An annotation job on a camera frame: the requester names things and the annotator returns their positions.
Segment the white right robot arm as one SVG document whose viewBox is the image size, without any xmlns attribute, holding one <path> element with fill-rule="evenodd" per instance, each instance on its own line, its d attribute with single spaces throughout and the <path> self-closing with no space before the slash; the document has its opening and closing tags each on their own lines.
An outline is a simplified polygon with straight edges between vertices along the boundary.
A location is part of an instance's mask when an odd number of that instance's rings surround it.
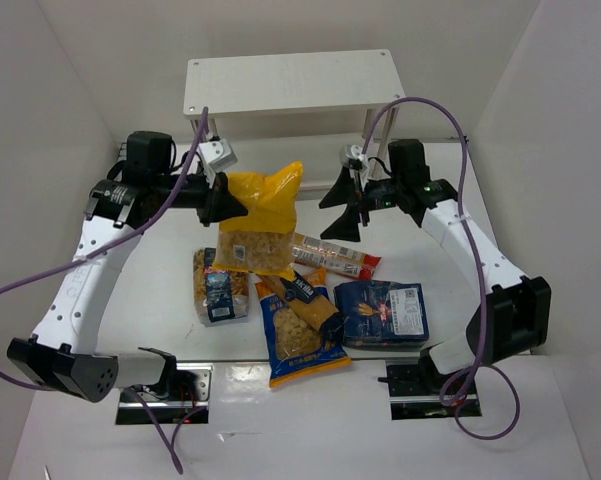
<svg viewBox="0 0 601 480">
<path fill-rule="evenodd" d="M 386 178 L 370 180 L 369 158 L 361 147 L 344 147 L 340 174 L 319 206 L 345 210 L 320 237 L 357 242 L 371 212 L 397 207 L 463 273 L 479 305 L 462 333 L 421 352 L 418 364 L 425 378 L 445 384 L 475 366 L 491 366 L 543 345 L 552 295 L 548 282 L 509 261 L 464 209 L 458 191 L 444 179 L 432 179 L 420 141 L 393 141 L 388 153 Z"/>
</svg>

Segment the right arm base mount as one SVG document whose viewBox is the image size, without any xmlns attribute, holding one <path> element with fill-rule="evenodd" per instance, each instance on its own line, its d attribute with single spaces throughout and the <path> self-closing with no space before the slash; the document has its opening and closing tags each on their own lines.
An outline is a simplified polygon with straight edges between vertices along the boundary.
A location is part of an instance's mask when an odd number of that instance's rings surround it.
<svg viewBox="0 0 601 480">
<path fill-rule="evenodd" d="M 393 421 L 454 417 L 456 406 L 439 399 L 443 381 L 427 377 L 415 359 L 386 361 L 385 368 L 378 382 L 387 386 Z"/>
</svg>

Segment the yellow macaroni pasta bag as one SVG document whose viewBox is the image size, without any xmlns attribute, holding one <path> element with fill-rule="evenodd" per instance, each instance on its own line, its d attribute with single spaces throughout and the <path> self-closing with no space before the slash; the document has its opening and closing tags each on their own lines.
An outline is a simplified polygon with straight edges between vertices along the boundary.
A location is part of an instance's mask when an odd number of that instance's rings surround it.
<svg viewBox="0 0 601 480">
<path fill-rule="evenodd" d="M 293 162 L 271 175 L 228 175 L 228 190 L 247 214 L 219 224 L 214 268 L 294 278 L 296 197 L 303 173 L 303 164 Z"/>
</svg>

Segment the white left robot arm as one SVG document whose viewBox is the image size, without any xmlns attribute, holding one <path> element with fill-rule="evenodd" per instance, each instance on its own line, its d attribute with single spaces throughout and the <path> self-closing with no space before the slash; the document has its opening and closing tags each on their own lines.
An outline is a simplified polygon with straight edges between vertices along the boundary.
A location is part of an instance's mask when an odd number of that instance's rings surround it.
<svg viewBox="0 0 601 480">
<path fill-rule="evenodd" d="M 116 386 L 120 362 L 97 353 L 103 314 L 119 275 L 151 221 L 167 209 L 196 211 L 209 226 L 247 214 L 229 191 L 226 169 L 237 161 L 227 140 L 213 137 L 178 163 L 168 134 L 136 131 L 125 156 L 90 191 L 72 265 L 43 319 L 14 338 L 9 360 L 35 386 L 97 403 Z"/>
</svg>

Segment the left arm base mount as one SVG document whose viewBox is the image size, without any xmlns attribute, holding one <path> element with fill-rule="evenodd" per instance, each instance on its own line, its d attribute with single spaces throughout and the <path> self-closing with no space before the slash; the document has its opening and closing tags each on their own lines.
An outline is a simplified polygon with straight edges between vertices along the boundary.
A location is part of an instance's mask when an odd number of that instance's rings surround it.
<svg viewBox="0 0 601 480">
<path fill-rule="evenodd" d="M 143 399 L 160 425 L 206 424 L 213 365 L 179 362 L 178 373 L 163 393 L 154 386 L 137 385 L 132 390 Z M 149 425 L 151 419 L 143 405 L 129 393 L 119 396 L 115 424 L 119 426 Z"/>
</svg>

